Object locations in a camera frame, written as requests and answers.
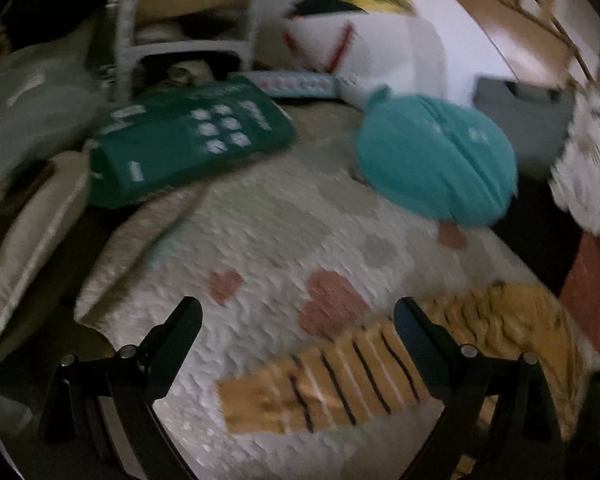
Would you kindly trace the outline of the red dotted quilt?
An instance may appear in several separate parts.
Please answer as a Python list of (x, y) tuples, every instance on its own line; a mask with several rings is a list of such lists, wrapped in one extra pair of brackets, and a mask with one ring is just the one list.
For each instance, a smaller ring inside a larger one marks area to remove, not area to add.
[(559, 300), (600, 354), (600, 237), (582, 235)]

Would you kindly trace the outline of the white box with red mark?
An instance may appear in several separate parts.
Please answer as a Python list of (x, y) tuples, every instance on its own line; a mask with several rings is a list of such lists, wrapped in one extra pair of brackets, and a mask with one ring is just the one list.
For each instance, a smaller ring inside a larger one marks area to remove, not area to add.
[(387, 88), (395, 96), (446, 96), (448, 74), (434, 24), (396, 13), (338, 12), (281, 18), (259, 29), (256, 60), (334, 76), (341, 99), (361, 110)]

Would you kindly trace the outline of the yellow striped small garment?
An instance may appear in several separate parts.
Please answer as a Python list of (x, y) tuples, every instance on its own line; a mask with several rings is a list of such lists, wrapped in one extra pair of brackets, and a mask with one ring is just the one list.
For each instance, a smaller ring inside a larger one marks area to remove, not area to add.
[[(571, 324), (544, 287), (494, 284), (425, 301), (424, 310), (459, 344), (489, 358), (536, 353), (562, 436), (576, 428), (583, 365)], [(231, 434), (293, 434), (354, 426), (431, 396), (391, 318), (345, 330), (326, 344), (272, 360), (216, 385)]]

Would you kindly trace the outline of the teal folded garment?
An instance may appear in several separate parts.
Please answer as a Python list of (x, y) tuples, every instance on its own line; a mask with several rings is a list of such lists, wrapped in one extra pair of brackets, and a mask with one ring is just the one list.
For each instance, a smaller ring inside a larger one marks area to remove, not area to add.
[(515, 151), (485, 114), (389, 88), (368, 99), (355, 138), (356, 169), (387, 200), (461, 226), (498, 222), (517, 192)]

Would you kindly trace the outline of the white quilted heart blanket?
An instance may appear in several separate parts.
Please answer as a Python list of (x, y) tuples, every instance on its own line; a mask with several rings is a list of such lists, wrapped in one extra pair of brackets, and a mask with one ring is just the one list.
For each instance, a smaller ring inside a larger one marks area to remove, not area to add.
[[(440, 402), (315, 432), (231, 434), (216, 385), (390, 318), (404, 296), (424, 308), (494, 284), (544, 286), (491, 230), (443, 229), (355, 181), (353, 108), (294, 107), (290, 117), (292, 148), (140, 208), (100, 254), (74, 317), (121, 347), (183, 297), (200, 301), (201, 331), (155, 405), (199, 477), (395, 479)], [(600, 356), (564, 312), (583, 365), (578, 417)]]

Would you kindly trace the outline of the dark green printed package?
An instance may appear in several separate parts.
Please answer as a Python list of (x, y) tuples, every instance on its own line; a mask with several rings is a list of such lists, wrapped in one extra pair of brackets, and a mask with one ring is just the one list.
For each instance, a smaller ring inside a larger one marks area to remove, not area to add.
[(291, 119), (249, 79), (174, 87), (119, 107), (88, 151), (90, 203), (119, 208), (283, 150)]

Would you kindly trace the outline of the grey storage bin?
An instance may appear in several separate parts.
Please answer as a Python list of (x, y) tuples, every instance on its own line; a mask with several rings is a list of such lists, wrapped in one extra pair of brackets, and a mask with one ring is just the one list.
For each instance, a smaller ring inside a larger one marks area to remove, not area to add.
[(474, 107), (495, 122), (517, 157), (518, 172), (535, 180), (550, 176), (568, 139), (576, 97), (572, 91), (482, 77)]

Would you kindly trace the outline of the beige cushion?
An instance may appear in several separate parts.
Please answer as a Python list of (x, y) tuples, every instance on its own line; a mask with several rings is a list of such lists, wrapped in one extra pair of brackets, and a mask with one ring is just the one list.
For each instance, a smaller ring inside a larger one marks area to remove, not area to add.
[(88, 156), (63, 152), (56, 171), (24, 206), (0, 247), (0, 336), (28, 286), (84, 211)]

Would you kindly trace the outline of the grey-green fabric bag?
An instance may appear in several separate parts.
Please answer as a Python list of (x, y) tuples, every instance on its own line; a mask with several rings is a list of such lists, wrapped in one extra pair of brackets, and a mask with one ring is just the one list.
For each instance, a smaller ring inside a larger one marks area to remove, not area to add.
[(87, 68), (93, 26), (0, 61), (0, 188), (15, 169), (50, 158), (87, 132), (108, 104)]

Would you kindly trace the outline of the white shelf rack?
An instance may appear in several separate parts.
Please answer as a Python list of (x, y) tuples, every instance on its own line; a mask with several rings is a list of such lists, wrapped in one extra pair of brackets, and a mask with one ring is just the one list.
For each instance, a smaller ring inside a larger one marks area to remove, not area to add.
[(251, 67), (261, 0), (117, 0), (114, 97), (131, 99), (136, 66), (148, 56), (228, 52)]

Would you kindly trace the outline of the light blue patterned flat box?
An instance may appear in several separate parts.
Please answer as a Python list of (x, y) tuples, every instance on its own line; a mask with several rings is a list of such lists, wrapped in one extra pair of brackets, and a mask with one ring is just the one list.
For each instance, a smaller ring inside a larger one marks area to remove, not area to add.
[(256, 70), (240, 73), (272, 99), (323, 99), (340, 96), (334, 76), (292, 70)]

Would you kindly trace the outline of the white patterned crumpled cloth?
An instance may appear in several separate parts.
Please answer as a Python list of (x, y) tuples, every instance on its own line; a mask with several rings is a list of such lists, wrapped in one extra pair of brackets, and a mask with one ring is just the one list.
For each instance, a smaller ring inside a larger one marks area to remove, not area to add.
[(555, 204), (585, 231), (600, 236), (600, 92), (576, 94), (568, 139), (550, 173)]

